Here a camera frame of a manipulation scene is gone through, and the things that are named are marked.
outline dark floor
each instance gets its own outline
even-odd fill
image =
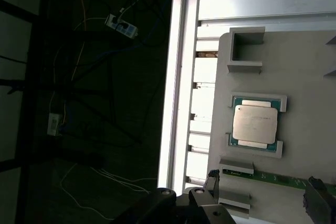
[[[117,13],[121,7],[124,7],[125,1],[85,0],[85,6],[87,8],[90,7],[87,12],[87,18],[107,17],[109,10],[104,2],[112,8],[114,13]],[[142,39],[157,24],[156,29],[146,43],[158,44],[165,38],[164,42],[155,47],[141,45],[133,50],[111,55],[110,60],[86,75],[76,85],[79,88],[101,90],[106,90],[108,87],[111,90],[113,87],[115,110],[112,110],[112,112],[109,109],[108,99],[93,96],[82,98],[107,117],[110,117],[110,114],[115,114],[115,123],[118,127],[138,137],[141,143],[135,143],[127,148],[113,146],[128,145],[133,141],[81,105],[75,102],[67,103],[66,131],[90,138],[92,141],[65,135],[62,139],[63,147],[83,151],[84,153],[98,153],[106,159],[104,166],[106,170],[128,179],[156,178],[158,172],[171,0],[158,1],[163,6],[163,22],[158,21],[157,15],[151,10],[134,12],[135,20],[133,11],[130,10],[123,16],[123,19],[139,28],[139,36]],[[51,0],[50,17],[62,25],[74,28],[83,19],[80,0]],[[87,21],[88,30],[104,30],[116,33],[109,28],[105,28],[103,22],[104,20]],[[63,43],[64,41],[60,39],[59,41],[54,40],[54,43],[50,45],[51,53],[50,59],[47,59],[48,63],[53,62],[55,52]],[[140,42],[136,39],[131,41],[131,43],[132,46],[136,46]],[[64,49],[60,51],[57,62],[62,64],[67,60],[71,61],[74,55],[74,62],[76,62],[75,59],[79,54],[81,45],[81,41],[68,41]],[[120,43],[116,41],[87,42],[80,63],[94,61],[99,53],[116,48],[120,48]],[[75,77],[88,68],[78,68]],[[110,75],[107,74],[108,69],[112,69]],[[63,75],[67,71],[69,70],[57,68],[56,82],[62,83],[64,81]],[[45,69],[43,76],[45,80],[51,81],[52,71]],[[41,93],[38,111],[40,124],[37,132],[45,124],[50,97],[51,93]],[[55,95],[51,111],[63,113],[62,103],[63,98]],[[105,141],[108,144],[101,144],[95,141]],[[44,213],[36,212],[39,210],[33,210],[31,216],[35,218],[35,223],[39,223],[36,220],[36,216],[39,214],[46,218],[41,217],[41,223],[108,223],[107,220],[104,220],[92,210],[77,207],[73,199],[61,190],[59,182],[72,165],[73,163],[60,159],[52,162],[50,200],[48,201],[48,206],[45,206],[48,210]],[[33,174],[37,174],[38,177],[41,170],[43,170],[42,166],[35,167]],[[35,178],[35,180],[37,180],[37,183],[42,184],[41,179]],[[137,185],[151,190],[156,187],[156,180],[141,181]],[[64,187],[77,199],[78,203],[95,208],[108,218],[116,217],[135,201],[146,195],[144,192],[132,191],[123,185],[102,177],[91,170],[90,167],[82,165],[77,165],[71,171],[64,181]]]

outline power strip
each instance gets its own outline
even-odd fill
[[[117,29],[118,32],[131,39],[134,39],[136,35],[138,35],[138,28],[136,26],[133,26],[132,24],[122,19],[119,20],[117,23],[114,23],[113,18],[115,18],[115,16],[110,14],[105,21],[105,25],[111,27],[114,30]]]
[[[59,129],[62,117],[63,116],[60,114],[49,113],[47,135],[60,136],[58,129]]]

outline screw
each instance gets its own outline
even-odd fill
[[[202,193],[204,193],[204,190],[203,189],[196,189],[195,192],[197,194],[202,194]]]
[[[170,190],[165,190],[165,191],[162,191],[161,192],[163,195],[168,195],[168,194],[170,194]]]

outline green circuit board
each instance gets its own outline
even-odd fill
[[[305,190],[306,186],[308,184],[308,181],[306,179],[301,178],[294,178],[294,177],[288,177],[273,173],[265,173],[258,170],[254,170],[254,174],[247,174],[247,173],[240,173],[235,172],[233,170],[223,170],[223,174],[240,177],[240,178],[247,178],[247,179],[253,179],[261,182],[276,184],[280,186],[289,186],[297,189]],[[328,192],[331,195],[336,196],[336,185],[330,185],[325,184],[325,186],[328,189]]]

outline dark background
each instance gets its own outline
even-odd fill
[[[126,7],[127,0],[84,0],[86,17],[107,17],[117,14],[121,7]],[[76,135],[64,135],[57,138],[63,147],[84,153],[95,152],[106,159],[104,168],[116,175],[128,178],[157,178],[159,149],[161,138],[163,96],[167,61],[167,43],[171,0],[156,0],[156,13],[139,1],[138,9],[126,12],[122,19],[139,28],[139,37],[144,39],[152,27],[157,27],[146,41],[155,45],[141,45],[134,50],[110,55],[110,59],[81,79],[76,87],[113,91],[115,109],[110,111],[109,100],[85,96],[88,104],[104,115],[115,118],[116,124],[129,134],[137,137],[140,143],[125,146],[133,141],[120,133],[110,124],[75,102],[67,103],[66,132]],[[157,21],[161,6],[162,20]],[[49,17],[62,26],[73,29],[83,19],[80,0],[50,0]],[[116,31],[105,27],[104,20],[87,21],[88,30]],[[56,65],[74,64],[79,55],[81,41],[64,40],[62,36],[51,35],[47,45],[46,65],[53,62],[56,51],[65,42],[57,57]],[[87,42],[80,59],[81,63],[95,61],[101,52],[122,48],[122,43],[139,45],[138,39],[107,40]],[[76,75],[89,67],[79,67]],[[73,68],[56,68],[56,82],[67,83]],[[52,70],[44,68],[42,81],[52,81]],[[36,136],[44,139],[48,119],[50,92],[41,92],[37,111]],[[64,97],[56,94],[51,111],[63,114]],[[52,162],[32,167],[30,197],[28,205],[28,223],[108,223],[97,213],[81,209],[64,193],[60,180],[74,163],[55,159]],[[144,180],[136,184],[151,190],[156,187],[156,180]],[[114,218],[130,205],[145,196],[144,192],[132,191],[112,180],[95,173],[88,166],[77,165],[64,180],[64,187],[83,205],[95,208],[108,218]]]

